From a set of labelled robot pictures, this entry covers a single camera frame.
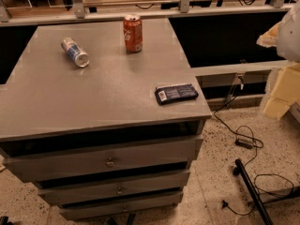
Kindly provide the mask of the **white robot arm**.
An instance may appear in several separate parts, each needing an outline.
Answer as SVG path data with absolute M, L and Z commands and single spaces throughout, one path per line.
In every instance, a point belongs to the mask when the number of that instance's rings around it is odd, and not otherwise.
M 300 1 L 263 35 L 256 43 L 262 47 L 277 49 L 277 55 L 290 61 L 277 75 L 262 112 L 269 118 L 280 119 L 300 98 Z

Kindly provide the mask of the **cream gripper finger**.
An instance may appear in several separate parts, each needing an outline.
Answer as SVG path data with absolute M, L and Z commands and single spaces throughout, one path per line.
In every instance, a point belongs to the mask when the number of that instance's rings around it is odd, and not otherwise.
M 300 98 L 300 63 L 282 68 L 262 113 L 279 120 Z
M 280 23 L 273 25 L 268 31 L 259 36 L 256 44 L 265 48 L 276 47 L 278 45 L 278 29 Z

